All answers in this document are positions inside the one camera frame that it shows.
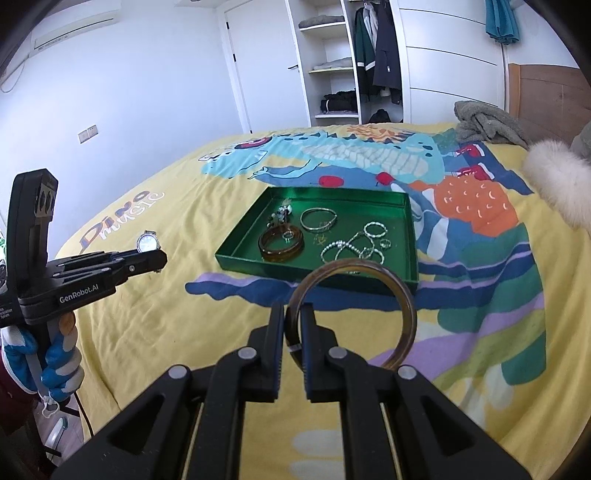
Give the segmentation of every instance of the jewelry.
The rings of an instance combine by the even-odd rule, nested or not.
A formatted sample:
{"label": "jewelry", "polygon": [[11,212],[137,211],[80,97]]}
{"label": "jewelry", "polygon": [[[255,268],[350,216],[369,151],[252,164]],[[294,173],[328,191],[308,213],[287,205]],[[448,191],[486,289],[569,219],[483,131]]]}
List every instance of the jewelry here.
{"label": "jewelry", "polygon": [[290,202],[290,199],[283,200],[283,203],[277,209],[277,211],[273,212],[269,217],[269,221],[267,222],[267,228],[271,228],[282,223],[287,223],[287,217],[290,216],[291,212],[293,211]]}
{"label": "jewelry", "polygon": [[[320,224],[320,226],[316,226],[316,227],[307,226],[304,223],[304,217],[312,212],[329,212],[333,215],[333,217],[328,222],[322,222]],[[326,232],[326,231],[330,230],[335,225],[336,219],[337,219],[337,214],[334,210],[332,210],[330,208],[314,207],[314,208],[308,208],[307,210],[304,210],[302,212],[302,214],[300,215],[300,224],[304,230],[307,230],[312,233],[321,233],[321,232]]]}
{"label": "jewelry", "polygon": [[[351,245],[352,245],[352,244],[353,244],[353,242],[355,242],[355,240],[357,240],[357,239],[358,239],[360,236],[365,236],[365,237],[367,237],[367,239],[368,239],[368,240],[371,242],[371,249],[370,249],[370,250],[373,252],[373,249],[375,248],[374,239],[372,239],[370,236],[367,236],[367,235],[366,235],[364,232],[357,232],[357,233],[356,233],[356,234],[354,234],[354,236],[352,236],[352,237],[351,237],[351,238],[350,238],[350,239],[349,239],[349,240],[348,240],[346,243],[348,243],[348,244],[351,244]],[[341,252],[344,250],[344,248],[345,248],[345,247],[341,248],[341,249],[340,249],[340,250],[339,250],[339,251],[336,253],[335,260],[338,260],[338,259],[339,259],[339,255],[340,255],[340,253],[341,253]],[[355,249],[355,252],[357,253],[357,256],[358,256],[359,258],[361,258],[361,251],[360,251],[360,250],[358,250],[358,249]]]}
{"label": "jewelry", "polygon": [[[277,237],[284,238],[283,236],[288,231],[291,232],[293,235],[292,238],[295,239],[295,242],[293,242],[289,247],[279,250],[270,250],[267,248],[267,245],[269,245],[271,241]],[[279,225],[275,225],[267,229],[259,237],[258,245],[263,259],[269,262],[283,262],[285,260],[289,260],[290,258],[296,257],[302,251],[304,248],[304,234],[295,225],[290,223],[280,223]]]}
{"label": "jewelry", "polygon": [[285,313],[285,340],[290,350],[291,357],[302,369],[302,345],[300,339],[300,309],[306,298],[306,294],[323,280],[338,273],[348,273],[352,270],[361,270],[386,284],[392,291],[400,309],[402,310],[402,333],[396,348],[384,362],[384,368],[396,370],[408,355],[417,334],[417,309],[414,305],[413,295],[408,287],[389,268],[382,267],[376,262],[347,258],[338,260],[317,268],[308,274],[300,282],[291,295],[287,311]]}
{"label": "jewelry", "polygon": [[[368,232],[368,227],[370,227],[372,225],[376,225],[378,227],[381,227],[381,228],[384,229],[384,231],[382,233],[377,234],[377,235],[374,235],[373,233],[369,233]],[[388,233],[388,229],[386,228],[386,226],[383,223],[380,223],[380,222],[369,222],[369,223],[367,223],[363,227],[363,231],[364,231],[365,235],[367,235],[370,238],[382,238],[384,235],[386,235],[386,233]]]}
{"label": "jewelry", "polygon": [[281,236],[283,237],[283,240],[285,240],[285,243],[289,243],[290,240],[294,238],[294,232],[292,232],[291,230],[287,230],[283,232]]}
{"label": "jewelry", "polygon": [[328,263],[325,258],[324,258],[324,254],[330,250],[331,248],[334,247],[339,247],[339,253],[341,251],[343,251],[345,248],[348,248],[349,250],[351,250],[353,253],[355,253],[356,255],[359,255],[361,252],[355,248],[353,245],[351,245],[348,242],[345,242],[343,240],[337,240],[336,242],[331,242],[328,245],[326,245],[326,247],[323,248],[322,252],[320,252],[320,259],[322,260],[323,263]]}

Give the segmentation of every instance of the jewelry tray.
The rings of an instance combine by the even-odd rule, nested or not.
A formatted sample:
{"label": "jewelry tray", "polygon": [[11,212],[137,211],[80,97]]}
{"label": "jewelry tray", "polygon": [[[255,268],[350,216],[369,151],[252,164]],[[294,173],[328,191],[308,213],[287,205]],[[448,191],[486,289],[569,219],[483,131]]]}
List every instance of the jewelry tray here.
{"label": "jewelry tray", "polygon": [[[281,263],[268,262],[262,258],[258,239],[267,229],[271,214],[288,199],[293,208],[288,222],[302,230],[304,249],[290,260]],[[314,207],[329,208],[337,213],[336,224],[327,232],[311,233],[302,228],[300,215]],[[314,224],[314,215],[312,213],[304,218],[306,225],[317,226]],[[330,219],[330,214],[323,219]],[[396,273],[414,294],[418,284],[417,249],[410,199],[406,193],[319,187],[269,187],[217,249],[216,259],[224,270],[299,282],[323,265],[320,253],[326,245],[336,240],[348,241],[356,232],[362,231],[368,222],[380,222],[388,228],[388,233],[382,238],[390,240],[392,246],[382,249],[379,246],[382,238],[374,239],[375,246],[385,255],[384,265]],[[368,247],[369,241],[362,238],[355,244],[360,248]],[[338,248],[328,251],[325,255],[327,261],[333,260],[337,251]],[[339,258],[354,256],[347,249]],[[379,256],[374,255],[372,260],[379,262]],[[339,274],[327,278],[321,285],[362,293],[392,295],[381,281],[365,274]]]}

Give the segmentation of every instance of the white fur pillow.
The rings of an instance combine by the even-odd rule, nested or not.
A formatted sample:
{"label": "white fur pillow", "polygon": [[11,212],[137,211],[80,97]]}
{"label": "white fur pillow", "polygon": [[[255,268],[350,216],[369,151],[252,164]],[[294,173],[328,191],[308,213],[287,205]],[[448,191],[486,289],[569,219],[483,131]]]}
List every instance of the white fur pillow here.
{"label": "white fur pillow", "polygon": [[523,164],[525,178],[573,228],[591,233],[591,164],[555,140],[530,148]]}

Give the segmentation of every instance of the blue and white glove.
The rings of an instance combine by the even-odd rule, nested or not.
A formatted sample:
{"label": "blue and white glove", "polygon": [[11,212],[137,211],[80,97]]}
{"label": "blue and white glove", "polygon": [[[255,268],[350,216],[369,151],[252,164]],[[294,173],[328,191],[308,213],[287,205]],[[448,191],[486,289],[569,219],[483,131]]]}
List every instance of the blue and white glove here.
{"label": "blue and white glove", "polygon": [[[29,331],[17,326],[0,329],[0,337],[6,371],[23,391],[37,393],[26,358],[26,355],[37,352],[37,341]],[[47,368],[41,374],[41,382],[56,402],[64,401],[78,390],[84,378],[84,370],[80,366],[82,355],[76,348],[77,340],[76,317],[73,312],[66,313],[59,320],[59,332],[47,350]]]}

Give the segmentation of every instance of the silver bangle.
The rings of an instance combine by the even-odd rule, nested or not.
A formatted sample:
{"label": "silver bangle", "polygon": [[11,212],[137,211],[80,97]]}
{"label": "silver bangle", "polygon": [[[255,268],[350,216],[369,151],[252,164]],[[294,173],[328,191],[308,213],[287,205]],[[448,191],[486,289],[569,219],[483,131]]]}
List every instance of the silver bangle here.
{"label": "silver bangle", "polygon": [[[373,233],[369,233],[368,227],[372,226],[372,225],[379,226],[379,227],[383,228],[384,231],[382,233],[377,234],[377,235],[374,235]],[[369,223],[366,223],[365,226],[363,227],[363,232],[365,233],[365,235],[367,235],[370,238],[382,238],[383,236],[386,235],[386,233],[388,233],[388,229],[386,228],[386,226],[383,223],[369,222]]]}
{"label": "silver bangle", "polygon": [[[333,217],[331,218],[330,222],[326,223],[325,225],[321,225],[321,226],[307,226],[304,224],[304,217],[305,215],[308,215],[309,213],[312,212],[329,212],[332,213]],[[330,209],[330,208],[322,208],[322,207],[314,207],[314,208],[308,208],[307,210],[304,210],[302,212],[302,214],[300,215],[300,225],[304,230],[307,230],[309,232],[312,233],[322,233],[322,232],[327,232],[328,230],[330,230],[336,223],[336,219],[337,219],[337,214],[334,210]]]}

